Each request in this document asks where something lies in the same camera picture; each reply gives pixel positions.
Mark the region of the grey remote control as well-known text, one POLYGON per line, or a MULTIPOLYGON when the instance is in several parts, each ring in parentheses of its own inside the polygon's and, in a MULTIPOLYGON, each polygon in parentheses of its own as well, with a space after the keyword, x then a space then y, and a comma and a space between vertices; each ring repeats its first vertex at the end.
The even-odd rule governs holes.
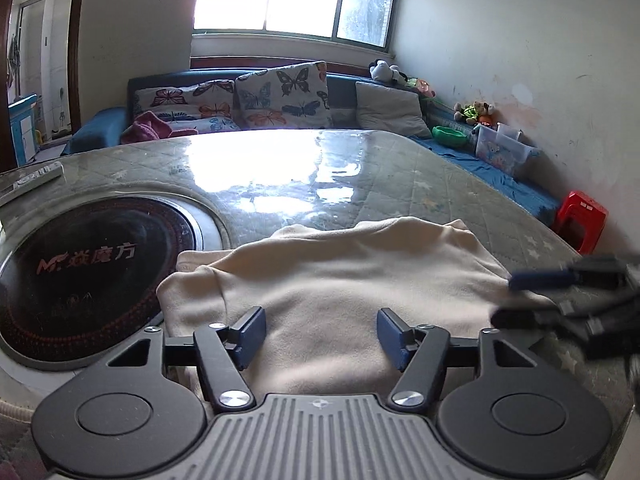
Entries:
POLYGON ((49 165, 42 166, 31 174, 17 179, 3 190, 1 192, 0 206, 4 206, 36 188, 62 177, 63 174, 64 167, 60 162, 51 162, 49 165))

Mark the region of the butterfly pillow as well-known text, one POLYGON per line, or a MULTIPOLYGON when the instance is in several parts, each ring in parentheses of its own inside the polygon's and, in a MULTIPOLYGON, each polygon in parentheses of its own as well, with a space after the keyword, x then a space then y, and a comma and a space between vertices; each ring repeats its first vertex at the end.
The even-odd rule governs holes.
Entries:
POLYGON ((268 68, 235 79, 242 121, 253 129, 332 127, 326 62, 268 68))
POLYGON ((235 121, 234 97, 231 79, 213 79, 187 87, 144 88, 134 92, 132 118, 151 112, 174 130, 240 131, 235 121))

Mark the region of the panda plush toy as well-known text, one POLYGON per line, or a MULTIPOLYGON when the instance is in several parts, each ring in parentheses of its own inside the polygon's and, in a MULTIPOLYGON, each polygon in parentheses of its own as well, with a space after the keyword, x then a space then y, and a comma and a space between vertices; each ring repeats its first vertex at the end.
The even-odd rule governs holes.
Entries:
POLYGON ((397 65, 378 58, 369 64, 369 73, 372 80, 379 84, 388 84, 389 86, 405 86, 408 77, 401 73, 397 65))

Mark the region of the small plush toys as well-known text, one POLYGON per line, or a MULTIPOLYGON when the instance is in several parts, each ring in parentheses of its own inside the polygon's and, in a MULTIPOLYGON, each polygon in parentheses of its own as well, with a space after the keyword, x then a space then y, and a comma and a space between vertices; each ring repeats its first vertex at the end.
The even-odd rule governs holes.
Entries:
POLYGON ((483 125, 492 128, 495 125, 495 107, 487 102, 474 101, 470 104, 454 104, 454 121, 469 126, 483 125))

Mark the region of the butterfly pillow left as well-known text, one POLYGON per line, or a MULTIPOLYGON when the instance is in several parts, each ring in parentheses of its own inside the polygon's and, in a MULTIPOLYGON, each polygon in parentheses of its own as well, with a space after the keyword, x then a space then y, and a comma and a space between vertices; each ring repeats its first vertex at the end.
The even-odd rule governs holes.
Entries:
POLYGON ((234 97, 231 79, 213 79, 187 87, 144 88, 134 92, 132 118, 151 112, 174 130, 240 131, 235 121, 234 97))

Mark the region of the grey cushion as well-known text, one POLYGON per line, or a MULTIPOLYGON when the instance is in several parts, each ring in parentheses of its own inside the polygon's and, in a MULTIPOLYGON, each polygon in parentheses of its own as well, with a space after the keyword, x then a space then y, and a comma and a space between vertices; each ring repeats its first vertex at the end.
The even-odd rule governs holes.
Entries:
POLYGON ((361 128, 388 131, 400 136, 431 136, 416 93, 357 82, 356 96, 356 117, 361 128))

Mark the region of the black round induction cooktop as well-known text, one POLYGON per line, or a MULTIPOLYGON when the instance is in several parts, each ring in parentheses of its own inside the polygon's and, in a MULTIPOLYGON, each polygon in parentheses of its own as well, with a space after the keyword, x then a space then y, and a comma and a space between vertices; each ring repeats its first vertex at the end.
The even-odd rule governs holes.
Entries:
POLYGON ((171 200, 94 200, 29 233, 1 266, 1 348, 37 370, 85 366, 160 316, 157 285, 201 247, 171 200))

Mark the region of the butterfly pillow right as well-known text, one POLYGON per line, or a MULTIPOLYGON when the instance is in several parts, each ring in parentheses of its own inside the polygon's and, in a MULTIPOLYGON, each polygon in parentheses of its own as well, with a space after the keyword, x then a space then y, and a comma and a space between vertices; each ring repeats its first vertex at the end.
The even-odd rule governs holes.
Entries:
POLYGON ((242 121, 253 129, 332 127, 326 62, 268 68, 235 79, 242 121))

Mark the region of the cream sweatshirt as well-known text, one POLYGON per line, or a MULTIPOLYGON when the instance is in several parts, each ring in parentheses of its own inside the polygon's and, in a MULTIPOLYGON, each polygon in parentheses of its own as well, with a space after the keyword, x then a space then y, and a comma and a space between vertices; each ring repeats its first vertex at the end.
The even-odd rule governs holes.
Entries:
POLYGON ((413 217, 351 229, 287 226, 232 250, 183 252, 157 287, 167 333, 266 312, 267 336, 244 377, 254 395, 376 393, 398 374, 378 343, 378 310, 474 337, 501 306, 544 307, 509 292, 509 271, 461 221, 413 217))

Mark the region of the clear plastic storage box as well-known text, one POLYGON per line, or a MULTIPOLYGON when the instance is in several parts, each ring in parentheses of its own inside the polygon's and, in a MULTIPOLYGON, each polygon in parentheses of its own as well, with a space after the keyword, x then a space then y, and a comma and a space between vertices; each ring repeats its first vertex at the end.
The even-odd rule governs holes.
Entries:
POLYGON ((535 158, 538 148, 516 140, 514 136, 477 125, 475 156, 512 178, 522 178, 535 158))

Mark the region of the magenta cloth on sofa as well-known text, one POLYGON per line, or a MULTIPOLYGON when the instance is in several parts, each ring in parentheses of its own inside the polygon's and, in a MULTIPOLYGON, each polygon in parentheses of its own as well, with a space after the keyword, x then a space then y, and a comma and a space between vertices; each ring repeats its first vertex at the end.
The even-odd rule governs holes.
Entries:
POLYGON ((173 129, 168 122, 164 122, 153 112, 144 112, 120 135, 119 143, 134 144, 175 139, 180 136, 195 136, 196 134, 198 134, 196 129, 173 129))

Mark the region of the red plastic stool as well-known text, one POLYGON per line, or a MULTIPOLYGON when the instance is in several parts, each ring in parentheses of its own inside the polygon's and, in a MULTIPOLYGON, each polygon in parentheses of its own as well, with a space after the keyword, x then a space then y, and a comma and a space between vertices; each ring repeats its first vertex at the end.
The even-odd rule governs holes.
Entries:
POLYGON ((555 214, 552 230, 581 255, 590 255, 604 230, 608 210, 582 191, 570 191, 555 214))

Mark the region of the blue cabinet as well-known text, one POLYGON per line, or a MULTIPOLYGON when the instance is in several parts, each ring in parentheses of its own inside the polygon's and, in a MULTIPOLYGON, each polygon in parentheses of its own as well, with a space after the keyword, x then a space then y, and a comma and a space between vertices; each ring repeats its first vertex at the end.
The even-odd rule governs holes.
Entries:
POLYGON ((29 164, 38 153, 36 136, 35 93, 9 105, 9 118, 17 166, 29 164))

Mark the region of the green bowl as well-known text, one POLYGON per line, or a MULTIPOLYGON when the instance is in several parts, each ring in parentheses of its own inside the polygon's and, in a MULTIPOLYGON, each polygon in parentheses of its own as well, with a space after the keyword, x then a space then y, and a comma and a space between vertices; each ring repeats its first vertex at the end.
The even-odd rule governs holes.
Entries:
POLYGON ((445 148, 469 148, 475 144, 472 133, 465 133, 456 128, 436 126, 432 129, 434 140, 445 148))

